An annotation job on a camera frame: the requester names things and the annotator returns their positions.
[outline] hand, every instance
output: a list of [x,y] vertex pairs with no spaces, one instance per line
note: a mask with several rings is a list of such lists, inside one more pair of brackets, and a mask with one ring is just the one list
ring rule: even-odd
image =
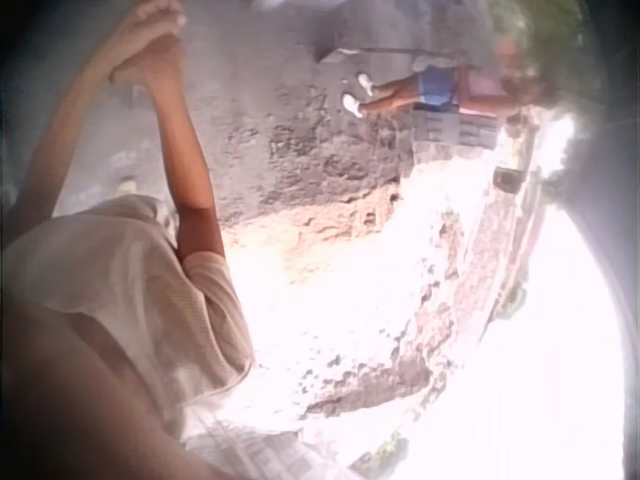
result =
[[120,22],[90,63],[108,75],[155,39],[178,33],[185,22],[178,0],[145,0]]
[[132,84],[147,89],[164,81],[182,84],[184,47],[175,35],[164,35],[140,53],[118,65],[109,75],[114,85]]

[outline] shoe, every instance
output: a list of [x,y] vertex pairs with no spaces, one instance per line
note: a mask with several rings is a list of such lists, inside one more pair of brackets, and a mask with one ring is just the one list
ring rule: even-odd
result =
[[373,82],[369,78],[369,75],[367,75],[366,73],[359,73],[358,83],[362,85],[362,88],[364,88],[365,92],[367,92],[367,95],[373,97]]
[[342,95],[342,105],[356,117],[362,118],[362,113],[360,113],[359,110],[360,102],[357,101],[353,95],[349,95],[348,93]]

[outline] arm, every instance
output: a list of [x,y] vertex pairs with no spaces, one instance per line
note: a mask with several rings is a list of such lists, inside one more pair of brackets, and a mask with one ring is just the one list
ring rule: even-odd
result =
[[3,247],[53,215],[82,124],[98,88],[116,66],[183,23],[177,2],[145,2],[132,10],[71,82],[38,144],[16,204],[5,217]]
[[153,99],[169,191],[178,211],[178,256],[196,252],[225,256],[215,196],[184,97],[184,52],[174,35],[159,38],[124,62],[111,81],[145,87]]
[[213,252],[225,256],[209,168],[187,110],[182,85],[168,79],[154,83],[153,97],[164,168],[179,216],[178,256]]
[[51,218],[86,111],[104,78],[104,72],[90,64],[72,81],[36,148],[16,203],[7,212],[4,246]]

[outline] bright light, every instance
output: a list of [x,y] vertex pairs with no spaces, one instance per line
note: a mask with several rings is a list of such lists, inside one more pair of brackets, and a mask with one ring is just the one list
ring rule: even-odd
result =
[[622,478],[623,364],[616,311],[576,227],[550,212],[528,298],[490,327],[409,435],[392,478]]
[[565,149],[574,133],[575,124],[569,114],[545,127],[535,153],[543,178],[564,169]]

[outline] beige sleeve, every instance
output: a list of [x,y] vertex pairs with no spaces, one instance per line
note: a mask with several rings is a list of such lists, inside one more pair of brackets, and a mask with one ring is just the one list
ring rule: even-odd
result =
[[239,383],[254,364],[253,345],[226,260],[212,252],[196,252],[182,263],[191,283],[203,293],[217,348],[235,372],[228,387]]

